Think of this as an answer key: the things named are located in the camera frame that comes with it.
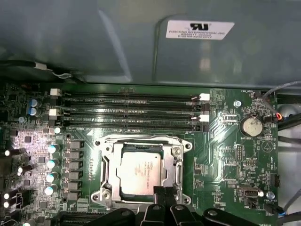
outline chip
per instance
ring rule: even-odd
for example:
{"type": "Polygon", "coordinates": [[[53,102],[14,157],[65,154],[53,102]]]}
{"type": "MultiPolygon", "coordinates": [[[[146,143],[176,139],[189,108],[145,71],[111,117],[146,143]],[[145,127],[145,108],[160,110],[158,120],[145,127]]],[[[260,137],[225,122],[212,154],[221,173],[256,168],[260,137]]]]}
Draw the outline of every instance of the chip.
{"type": "Polygon", "coordinates": [[[66,184],[69,190],[78,190],[80,186],[79,181],[71,181],[66,184]]]}
{"type": "Polygon", "coordinates": [[[30,180],[24,180],[23,185],[24,186],[29,186],[30,185],[30,180]]]}
{"type": "Polygon", "coordinates": [[[65,157],[69,158],[69,159],[80,159],[81,157],[83,157],[83,152],[70,152],[70,153],[66,153],[65,157]]]}
{"type": "Polygon", "coordinates": [[[67,178],[70,180],[78,180],[82,177],[82,172],[81,171],[71,171],[69,172],[68,175],[65,175],[67,178]]]}
{"type": "Polygon", "coordinates": [[[38,223],[44,223],[44,221],[45,221],[45,217],[39,216],[39,217],[37,218],[37,224],[38,224],[38,223]]]}
{"type": "Polygon", "coordinates": [[[47,209],[47,207],[48,207],[48,202],[40,202],[39,207],[40,207],[41,209],[47,209]]]}
{"type": "Polygon", "coordinates": [[[68,200],[76,201],[77,199],[79,199],[79,196],[80,196],[79,191],[68,192],[68,200]]]}
{"type": "Polygon", "coordinates": [[[71,170],[78,170],[82,167],[82,161],[71,161],[69,163],[65,163],[65,167],[71,169],[71,170]]]}
{"type": "Polygon", "coordinates": [[[38,163],[45,163],[46,162],[46,158],[45,157],[39,157],[38,158],[38,163]]]}
{"type": "Polygon", "coordinates": [[[153,195],[160,186],[161,156],[159,153],[125,152],[117,176],[124,194],[153,195]]]}
{"type": "Polygon", "coordinates": [[[10,136],[13,136],[13,137],[18,136],[18,130],[16,130],[16,129],[11,129],[11,130],[9,131],[9,135],[10,135],[10,136]]]}
{"type": "Polygon", "coordinates": [[[17,95],[15,95],[15,94],[9,95],[8,100],[17,100],[17,95]]]}
{"type": "Polygon", "coordinates": [[[27,136],[24,138],[25,143],[31,143],[31,141],[32,141],[32,137],[30,137],[30,136],[27,136]]]}
{"type": "Polygon", "coordinates": [[[80,149],[80,148],[83,148],[84,146],[85,146],[85,142],[82,140],[72,141],[70,143],[71,149],[80,149]]]}

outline screw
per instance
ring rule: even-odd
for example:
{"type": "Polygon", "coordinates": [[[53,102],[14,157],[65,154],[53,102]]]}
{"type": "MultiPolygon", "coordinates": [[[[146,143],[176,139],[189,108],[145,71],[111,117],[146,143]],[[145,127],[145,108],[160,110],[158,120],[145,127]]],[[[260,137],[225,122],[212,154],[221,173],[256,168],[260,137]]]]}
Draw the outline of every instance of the screw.
{"type": "Polygon", "coordinates": [[[181,149],[179,147],[173,147],[171,151],[172,151],[173,155],[181,154],[181,149]]]}
{"type": "Polygon", "coordinates": [[[159,209],[160,209],[160,206],[153,206],[152,209],[153,209],[153,210],[159,210],[159,209]]]}
{"type": "Polygon", "coordinates": [[[273,192],[267,192],[267,198],[272,200],[275,198],[275,194],[273,192]]]}
{"type": "Polygon", "coordinates": [[[184,209],[184,207],[183,207],[183,206],[181,206],[181,205],[178,205],[178,206],[176,206],[176,207],[175,207],[175,209],[176,209],[176,210],[183,210],[183,209],[184,209]]]}
{"type": "Polygon", "coordinates": [[[104,192],[103,192],[103,197],[104,197],[105,199],[109,199],[109,198],[111,198],[111,193],[110,193],[109,191],[104,191],[104,192]]]}
{"type": "Polygon", "coordinates": [[[107,152],[112,152],[113,151],[113,147],[111,145],[106,146],[105,150],[107,152]]]}
{"type": "Polygon", "coordinates": [[[236,100],[236,101],[234,101],[233,105],[234,105],[235,107],[240,107],[240,106],[241,106],[241,101],[236,100]]]}
{"type": "Polygon", "coordinates": [[[130,215],[130,211],[123,211],[123,212],[121,213],[121,215],[122,215],[122,216],[128,216],[128,215],[130,215]]]}
{"type": "Polygon", "coordinates": [[[211,216],[216,216],[217,215],[217,212],[215,212],[214,210],[209,210],[208,213],[211,216]]]}

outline capacitor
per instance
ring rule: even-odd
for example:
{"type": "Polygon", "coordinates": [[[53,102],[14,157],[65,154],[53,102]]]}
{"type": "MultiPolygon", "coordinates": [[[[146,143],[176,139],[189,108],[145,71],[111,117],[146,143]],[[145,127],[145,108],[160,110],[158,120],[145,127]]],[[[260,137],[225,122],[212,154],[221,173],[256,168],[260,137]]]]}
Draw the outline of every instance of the capacitor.
{"type": "Polygon", "coordinates": [[[26,172],[28,172],[28,171],[30,171],[30,170],[32,170],[33,168],[32,168],[32,165],[27,165],[27,166],[20,166],[19,168],[18,168],[18,173],[26,173],[26,172]]]}
{"type": "Polygon", "coordinates": [[[6,150],[4,152],[4,154],[5,154],[5,156],[13,156],[13,155],[19,155],[22,152],[23,152],[22,149],[18,148],[18,149],[9,149],[9,150],[6,150]]]}
{"type": "Polygon", "coordinates": [[[36,226],[36,221],[34,219],[27,220],[23,226],[36,226]]]}
{"type": "Polygon", "coordinates": [[[38,116],[41,115],[41,110],[32,107],[32,108],[30,108],[30,109],[28,110],[28,114],[31,115],[31,116],[36,116],[36,117],[38,117],[38,116]]]}
{"type": "Polygon", "coordinates": [[[57,172],[52,172],[46,176],[46,181],[48,183],[52,183],[59,178],[59,174],[57,172]]]}
{"type": "Polygon", "coordinates": [[[266,196],[267,196],[267,198],[268,199],[270,199],[270,200],[273,200],[273,199],[275,199],[275,194],[273,193],[273,192],[267,192],[267,194],[266,194],[266,196]]]}
{"type": "Polygon", "coordinates": [[[58,166],[59,164],[60,164],[60,161],[58,159],[51,159],[46,163],[46,166],[49,169],[52,169],[52,168],[58,166]]]}
{"type": "Polygon", "coordinates": [[[64,133],[65,132],[65,128],[64,127],[55,127],[54,132],[55,132],[55,134],[64,133]]]}
{"type": "Polygon", "coordinates": [[[57,192],[58,186],[56,184],[52,184],[45,189],[46,195],[52,195],[54,192],[57,192]]]}
{"type": "Polygon", "coordinates": [[[58,152],[60,150],[60,146],[59,145],[50,145],[48,146],[47,148],[47,151],[50,153],[50,154],[53,154],[55,152],[58,152]]]}
{"type": "Polygon", "coordinates": [[[25,123],[25,122],[26,122],[26,119],[25,119],[24,117],[19,117],[19,118],[18,118],[18,122],[19,122],[20,124],[25,123]]]}
{"type": "Polygon", "coordinates": [[[16,202],[17,202],[17,198],[15,197],[15,198],[12,198],[12,199],[7,200],[6,202],[4,202],[3,206],[4,206],[4,208],[8,208],[8,207],[11,207],[11,206],[15,205],[16,202]]]}
{"type": "Polygon", "coordinates": [[[3,197],[4,197],[4,199],[7,200],[7,199],[15,197],[17,195],[17,193],[19,193],[19,190],[15,189],[15,190],[6,192],[3,197]]]}
{"type": "Polygon", "coordinates": [[[31,99],[29,105],[30,107],[41,107],[42,103],[39,100],[31,99]]]}

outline black cable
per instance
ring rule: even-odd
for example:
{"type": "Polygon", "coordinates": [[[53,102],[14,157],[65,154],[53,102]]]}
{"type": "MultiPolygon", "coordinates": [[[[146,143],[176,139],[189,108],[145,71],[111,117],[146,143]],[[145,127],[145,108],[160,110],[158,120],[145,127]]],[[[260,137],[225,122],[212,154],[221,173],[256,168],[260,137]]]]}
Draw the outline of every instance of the black cable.
{"type": "Polygon", "coordinates": [[[296,194],[287,202],[287,204],[283,207],[284,211],[287,211],[288,208],[301,196],[301,189],[296,192],[296,194]]]}
{"type": "Polygon", "coordinates": [[[281,218],[278,218],[276,223],[278,226],[283,225],[284,223],[294,222],[301,220],[301,212],[296,212],[292,214],[285,215],[281,218]]]}
{"type": "Polygon", "coordinates": [[[278,141],[290,143],[290,144],[301,145],[301,139],[298,139],[298,138],[289,138],[289,137],[278,136],[278,141]]]}
{"type": "Polygon", "coordinates": [[[71,71],[68,69],[55,67],[53,65],[46,65],[41,63],[36,63],[34,61],[26,61],[26,60],[0,60],[0,68],[2,67],[12,67],[12,66],[20,66],[20,67],[31,67],[40,70],[52,71],[52,74],[60,79],[69,78],[70,80],[76,83],[85,83],[84,81],[76,78],[71,74],[71,71]]]}
{"type": "Polygon", "coordinates": [[[289,129],[291,127],[299,126],[300,124],[301,124],[301,120],[292,121],[290,123],[281,124],[281,125],[278,125],[278,131],[282,131],[284,129],[289,129]]]}
{"type": "Polygon", "coordinates": [[[36,63],[26,60],[0,60],[0,67],[35,67],[36,63]]]}
{"type": "Polygon", "coordinates": [[[262,101],[263,103],[266,105],[266,107],[271,110],[274,114],[277,114],[278,111],[276,109],[273,108],[273,106],[267,101],[267,97],[268,95],[272,94],[273,92],[279,90],[279,89],[283,89],[283,88],[286,88],[286,87],[289,87],[289,86],[295,86],[295,85],[298,85],[298,84],[301,84],[301,81],[292,81],[292,82],[289,82],[289,83],[285,83],[285,84],[282,84],[282,85],[279,85],[279,86],[276,86],[272,89],[270,89],[268,92],[266,92],[263,96],[262,96],[262,101]]]}

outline gray cable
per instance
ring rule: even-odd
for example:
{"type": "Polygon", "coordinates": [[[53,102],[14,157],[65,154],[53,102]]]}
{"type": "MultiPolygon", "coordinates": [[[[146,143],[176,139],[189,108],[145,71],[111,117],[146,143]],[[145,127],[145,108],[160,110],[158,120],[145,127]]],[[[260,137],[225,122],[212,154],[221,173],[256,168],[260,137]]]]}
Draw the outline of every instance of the gray cable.
{"type": "Polygon", "coordinates": [[[1,224],[1,226],[5,225],[6,223],[8,223],[8,222],[10,222],[10,221],[14,221],[15,223],[18,223],[16,220],[10,219],[10,220],[8,220],[8,221],[6,221],[6,222],[3,222],[3,223],[1,224]]]}
{"type": "Polygon", "coordinates": [[[278,136],[278,141],[290,143],[290,144],[301,145],[301,139],[298,139],[298,138],[289,138],[289,137],[278,136]]]}
{"type": "Polygon", "coordinates": [[[268,103],[268,101],[267,101],[268,95],[272,94],[273,92],[275,92],[279,89],[283,89],[283,88],[286,88],[286,87],[289,87],[289,86],[295,86],[295,85],[299,85],[299,84],[301,84],[301,81],[292,81],[292,82],[285,83],[285,84],[282,84],[282,85],[276,86],[275,88],[270,89],[268,92],[266,92],[262,96],[263,103],[266,105],[266,107],[269,110],[271,110],[273,113],[277,114],[278,111],[276,109],[274,109],[273,106],[270,103],[268,103]]]}
{"type": "Polygon", "coordinates": [[[297,193],[287,202],[287,204],[283,207],[284,211],[287,211],[288,208],[301,196],[301,189],[297,191],[297,193]]]}

